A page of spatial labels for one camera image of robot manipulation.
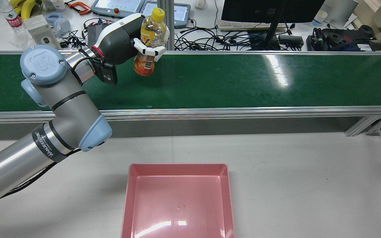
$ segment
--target gray metal rod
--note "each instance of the gray metal rod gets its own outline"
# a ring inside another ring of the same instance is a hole
[[[158,0],[158,7],[165,11],[165,25],[170,29],[167,50],[174,50],[174,0]]]

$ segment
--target plastic tray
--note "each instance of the plastic tray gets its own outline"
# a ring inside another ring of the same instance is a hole
[[[226,164],[132,164],[121,238],[234,238]]]

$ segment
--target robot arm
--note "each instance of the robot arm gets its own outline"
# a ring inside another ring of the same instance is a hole
[[[115,65],[137,54],[133,39],[140,36],[143,19],[141,14],[123,18],[102,31],[92,50],[65,58],[44,45],[23,53],[20,66],[26,79],[22,87],[56,117],[0,152],[0,198],[77,148],[89,151],[111,136],[111,127],[81,85],[93,75],[105,83],[117,83]]]

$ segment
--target water bottle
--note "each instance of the water bottle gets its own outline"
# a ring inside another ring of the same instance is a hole
[[[158,47],[163,44],[166,27],[163,22],[165,12],[161,8],[154,8],[152,15],[146,17],[141,27],[141,42],[147,47]],[[154,72],[154,56],[138,53],[133,61],[133,69],[141,76],[149,76]]]
[[[25,30],[23,22],[8,0],[0,0],[0,12],[4,14],[4,17],[14,32],[22,32]]]

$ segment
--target blue joint cap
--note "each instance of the blue joint cap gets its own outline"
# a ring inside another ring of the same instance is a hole
[[[112,128],[103,115],[99,116],[79,143],[79,149],[90,151],[112,135]]]
[[[23,75],[38,85],[53,84],[67,72],[67,63],[58,50],[47,45],[32,46],[20,57]]]
[[[33,87],[32,83],[25,79],[21,82],[21,87],[27,92],[27,94],[39,105],[39,107],[46,107],[47,103],[38,93],[38,91]]]

